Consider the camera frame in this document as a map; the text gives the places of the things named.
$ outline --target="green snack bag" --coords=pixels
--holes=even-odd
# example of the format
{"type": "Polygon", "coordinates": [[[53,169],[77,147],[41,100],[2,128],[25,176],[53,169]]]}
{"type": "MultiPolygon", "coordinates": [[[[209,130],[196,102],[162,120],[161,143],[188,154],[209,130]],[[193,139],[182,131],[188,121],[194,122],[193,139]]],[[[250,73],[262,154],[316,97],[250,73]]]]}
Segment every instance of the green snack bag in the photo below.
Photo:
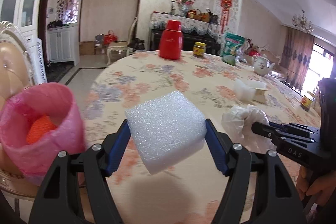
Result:
{"type": "Polygon", "coordinates": [[[222,60],[225,63],[235,66],[237,50],[244,43],[245,38],[236,34],[226,33],[225,44],[222,51],[222,60]]]}

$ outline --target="chandelier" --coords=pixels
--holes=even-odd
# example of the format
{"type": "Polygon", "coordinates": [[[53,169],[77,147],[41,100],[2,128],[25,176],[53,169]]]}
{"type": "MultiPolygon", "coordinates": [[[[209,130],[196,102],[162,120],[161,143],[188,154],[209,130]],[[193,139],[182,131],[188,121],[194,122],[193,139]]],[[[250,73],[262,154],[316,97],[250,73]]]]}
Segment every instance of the chandelier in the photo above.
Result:
{"type": "Polygon", "coordinates": [[[311,26],[311,21],[308,22],[307,18],[305,17],[305,11],[302,10],[303,15],[299,15],[299,17],[297,17],[297,15],[294,15],[292,18],[292,23],[293,25],[305,32],[305,33],[311,33],[314,31],[313,27],[311,26]]]}

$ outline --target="red chinese knot ornament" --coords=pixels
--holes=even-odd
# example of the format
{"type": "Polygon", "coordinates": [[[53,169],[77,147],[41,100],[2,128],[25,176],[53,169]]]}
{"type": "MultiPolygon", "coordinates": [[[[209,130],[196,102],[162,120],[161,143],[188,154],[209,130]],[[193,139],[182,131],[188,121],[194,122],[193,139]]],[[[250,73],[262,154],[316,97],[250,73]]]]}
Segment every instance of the red chinese knot ornament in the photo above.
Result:
{"type": "Polygon", "coordinates": [[[232,7],[232,0],[220,0],[220,5],[222,7],[222,16],[220,20],[220,25],[221,25],[220,33],[222,34],[224,30],[224,26],[226,26],[228,23],[229,11],[230,11],[230,8],[232,7]]]}

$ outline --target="black floor mat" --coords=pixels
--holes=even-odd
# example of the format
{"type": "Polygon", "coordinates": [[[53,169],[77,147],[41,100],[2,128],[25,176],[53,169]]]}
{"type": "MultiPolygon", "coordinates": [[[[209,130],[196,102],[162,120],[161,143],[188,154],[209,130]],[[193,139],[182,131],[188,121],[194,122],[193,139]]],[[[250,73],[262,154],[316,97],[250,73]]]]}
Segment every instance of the black floor mat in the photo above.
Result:
{"type": "Polygon", "coordinates": [[[51,63],[45,68],[48,82],[59,82],[73,66],[73,62],[51,63]]]}

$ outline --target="red thermos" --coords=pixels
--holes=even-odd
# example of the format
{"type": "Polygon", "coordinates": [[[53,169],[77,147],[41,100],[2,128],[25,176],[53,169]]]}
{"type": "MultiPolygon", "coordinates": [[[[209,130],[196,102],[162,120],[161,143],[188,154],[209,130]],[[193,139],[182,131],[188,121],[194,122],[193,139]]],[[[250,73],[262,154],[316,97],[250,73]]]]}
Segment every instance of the red thermos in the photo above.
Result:
{"type": "Polygon", "coordinates": [[[181,22],[169,20],[166,29],[163,31],[160,45],[159,56],[165,59],[177,60],[181,56],[183,45],[181,22]]]}

